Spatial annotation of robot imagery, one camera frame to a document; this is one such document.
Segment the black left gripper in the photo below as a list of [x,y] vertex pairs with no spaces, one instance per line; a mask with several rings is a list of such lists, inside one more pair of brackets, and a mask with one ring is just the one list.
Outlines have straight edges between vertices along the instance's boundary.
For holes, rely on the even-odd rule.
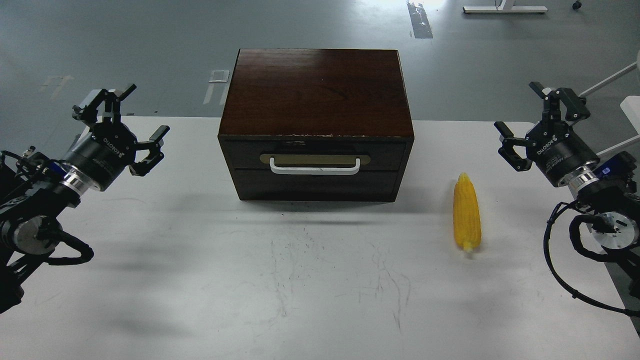
[[[74,120],[94,126],[71,146],[62,162],[89,177],[98,191],[105,191],[126,166],[133,176],[144,177],[164,159],[163,137],[170,130],[168,125],[159,126],[148,141],[137,143],[137,137],[121,123],[121,102],[135,89],[134,83],[124,90],[93,89],[79,105],[71,108]],[[103,122],[98,123],[101,105]],[[148,155],[134,162],[138,151],[148,151]]]

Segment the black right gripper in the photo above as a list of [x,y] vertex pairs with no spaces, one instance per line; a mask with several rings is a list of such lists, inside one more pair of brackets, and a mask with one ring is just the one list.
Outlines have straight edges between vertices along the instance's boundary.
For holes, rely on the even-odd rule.
[[[574,132],[574,125],[590,117],[586,100],[571,88],[549,88],[532,81],[529,87],[542,100],[541,121],[526,133],[515,137],[503,121],[495,121],[502,146],[498,154],[517,172],[531,169],[533,163],[555,188],[565,186],[563,178],[582,166],[600,162],[596,153]],[[526,149],[521,157],[514,147]]]

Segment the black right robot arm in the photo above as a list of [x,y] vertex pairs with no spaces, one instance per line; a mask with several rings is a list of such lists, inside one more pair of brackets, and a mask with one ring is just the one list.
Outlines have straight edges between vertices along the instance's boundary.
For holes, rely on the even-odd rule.
[[638,318],[638,310],[621,309],[595,300],[565,282],[553,265],[550,239],[553,225],[567,210],[577,212],[568,226],[569,240],[581,256],[604,264],[616,264],[630,278],[629,294],[639,296],[639,197],[633,180],[635,158],[618,152],[604,163],[574,131],[574,125],[590,117],[586,100],[571,88],[549,88],[537,81],[529,87],[542,100],[541,120],[516,137],[503,121],[494,127],[500,135],[498,154],[518,172],[537,166],[555,188],[567,187],[571,202],[560,202],[551,211],[542,237],[542,251],[551,275],[570,295],[588,305]]

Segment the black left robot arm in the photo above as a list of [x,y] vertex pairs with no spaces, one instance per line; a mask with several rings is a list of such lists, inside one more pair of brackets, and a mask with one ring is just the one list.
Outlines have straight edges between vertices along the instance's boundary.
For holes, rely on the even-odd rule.
[[89,189],[105,191],[128,168],[144,177],[162,161],[160,126],[147,141],[139,141],[122,121],[121,104],[137,86],[94,89],[73,107],[73,118],[87,126],[61,159],[30,146],[22,155],[1,152],[1,271],[2,312],[19,305],[22,284],[42,264],[86,264],[94,251],[64,231],[58,216],[80,204]]

